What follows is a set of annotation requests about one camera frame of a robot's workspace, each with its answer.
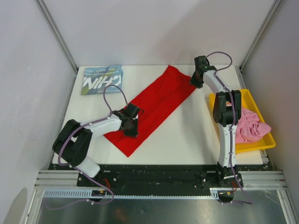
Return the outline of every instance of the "yellow bin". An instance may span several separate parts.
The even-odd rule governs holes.
[[[241,95],[242,95],[242,107],[247,108],[255,113],[257,113],[260,122],[265,123],[260,111],[258,110],[258,107],[256,103],[254,102],[252,95],[249,90],[243,89],[240,90]],[[214,102],[215,102],[215,94],[211,93],[209,95],[209,104],[210,104],[210,109],[213,112],[214,108]],[[215,123],[215,128],[219,137],[219,130],[218,126]],[[274,148],[276,146],[276,143],[271,135],[271,133],[266,134],[261,140],[258,142],[254,143],[239,143],[235,145],[235,151],[236,153],[243,153],[243,152],[248,152],[248,151],[253,151],[253,150],[265,150],[268,148]]]

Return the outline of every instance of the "wire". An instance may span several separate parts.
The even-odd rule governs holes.
[[[241,184],[239,183],[238,178],[237,178],[237,176],[236,176],[236,174],[235,174],[235,170],[234,170],[234,168],[233,168],[233,162],[232,162],[232,154],[233,154],[233,129],[232,129],[232,128],[233,128],[233,126],[235,125],[235,122],[236,122],[236,120],[235,120],[235,104],[234,104],[233,94],[232,94],[231,90],[230,90],[228,87],[226,87],[226,85],[222,82],[222,80],[217,76],[217,72],[218,72],[218,71],[227,69],[227,68],[229,68],[229,67],[232,65],[232,63],[233,63],[233,59],[232,59],[232,57],[231,57],[229,54],[227,54],[227,53],[225,53],[225,52],[222,52],[222,51],[216,51],[216,52],[213,52],[213,53],[209,54],[209,55],[206,56],[206,57],[208,58],[209,56],[211,56],[211,55],[213,55],[213,54],[216,54],[216,53],[224,54],[224,55],[228,56],[229,59],[230,59],[230,63],[229,63],[229,65],[228,65],[227,67],[224,67],[224,68],[221,68],[221,69],[216,70],[216,71],[214,72],[214,76],[215,76],[215,78],[220,82],[220,84],[222,85],[222,87],[223,87],[226,91],[228,91],[228,93],[229,93],[230,101],[231,101],[231,104],[232,104],[232,111],[233,111],[233,123],[232,123],[231,126],[229,127],[229,133],[230,133],[229,164],[230,164],[230,168],[231,168],[231,170],[232,170],[232,172],[233,172],[234,178],[235,178],[237,184],[239,185],[239,188],[241,189],[242,193],[245,195],[245,197],[246,197],[247,200],[249,201],[249,202],[246,202],[246,201],[231,201],[231,202],[228,202],[228,203],[247,203],[247,204],[252,204],[252,202],[251,202],[251,200],[250,200],[248,194],[244,191],[243,187],[242,187]]]
[[[106,86],[106,87],[104,88],[103,98],[104,98],[104,101],[105,101],[105,103],[106,103],[108,109],[110,110],[109,115],[108,115],[107,117],[105,117],[105,118],[100,118],[100,119],[91,121],[91,122],[89,122],[89,123],[83,124],[83,125],[81,125],[80,127],[76,128],[76,129],[70,134],[70,136],[69,136],[69,137],[66,139],[66,141],[63,143],[63,145],[62,145],[62,147],[61,147],[61,149],[60,149],[60,152],[59,152],[59,154],[58,154],[58,164],[59,164],[60,166],[70,166],[70,167],[72,167],[69,163],[62,163],[62,162],[61,162],[61,158],[62,158],[62,154],[63,154],[63,152],[64,152],[64,150],[65,150],[65,147],[66,147],[67,144],[70,142],[71,138],[72,138],[78,131],[80,131],[82,128],[84,128],[84,127],[86,127],[86,126],[89,126],[89,125],[92,125],[92,124],[99,123],[99,122],[104,121],[104,120],[108,119],[109,117],[111,117],[111,115],[112,115],[112,109],[111,109],[111,106],[109,105],[109,103],[107,102],[106,97],[105,97],[106,89],[107,89],[108,87],[110,87],[110,86],[116,87],[116,88],[118,88],[118,89],[122,92],[122,95],[123,95],[123,97],[124,97],[124,99],[125,99],[126,105],[128,105],[128,101],[127,101],[127,98],[126,98],[126,96],[125,96],[125,93],[122,91],[122,89],[121,89],[120,87],[118,87],[117,85],[108,85],[108,86]],[[106,202],[102,202],[102,201],[101,201],[101,202],[95,202],[95,201],[92,201],[91,204],[108,204],[108,203],[110,203],[110,202],[112,202],[112,201],[114,200],[114,193],[112,192],[112,190],[110,190],[110,184],[109,184],[108,180],[106,181],[107,186],[104,186],[104,185],[100,184],[99,182],[95,181],[94,179],[92,179],[90,176],[88,176],[87,174],[85,174],[82,170],[78,169],[77,167],[72,167],[72,168],[74,168],[75,170],[79,171],[82,175],[84,175],[84,176],[85,176],[88,180],[90,180],[91,182],[95,183],[96,185],[98,185],[98,186],[100,186],[100,187],[103,187],[103,188],[104,188],[106,191],[108,191],[108,192],[111,194],[111,196],[112,196],[112,197],[111,197],[108,201],[106,201]],[[68,204],[68,205],[66,205],[66,206],[60,207],[60,208],[50,208],[49,206],[46,205],[46,203],[44,203],[44,206],[45,206],[45,208],[47,208],[47,209],[49,209],[49,210],[60,210],[60,209],[64,209],[64,208],[67,208],[67,207],[69,207],[69,206],[72,206],[73,204],[76,204],[76,203],[79,203],[79,202],[83,202],[83,201],[89,201],[89,200],[88,200],[88,199],[87,199],[87,200],[86,200],[86,199],[80,199],[80,200],[74,201],[74,202],[72,202],[72,203],[70,203],[70,204]]]

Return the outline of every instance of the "white wall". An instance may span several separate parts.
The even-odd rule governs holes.
[[[245,57],[273,0],[45,0],[78,65]],[[228,63],[222,55],[214,64]]]
[[[277,147],[269,152],[283,169],[299,211],[299,1],[285,1],[248,64],[245,75]]]
[[[73,77],[35,1],[2,1],[0,223],[19,222],[50,159]]]

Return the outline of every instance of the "red cloth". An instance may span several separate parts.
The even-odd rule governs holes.
[[[169,65],[163,75],[131,101],[144,110],[138,120],[137,138],[126,137],[119,131],[107,133],[105,137],[129,157],[195,90],[189,81],[189,76]]]

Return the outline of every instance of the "pink cloth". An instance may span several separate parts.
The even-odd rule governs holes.
[[[257,142],[270,131],[271,127],[265,123],[259,122],[259,118],[256,113],[248,109],[242,108],[242,115],[238,122],[235,134],[235,142]]]

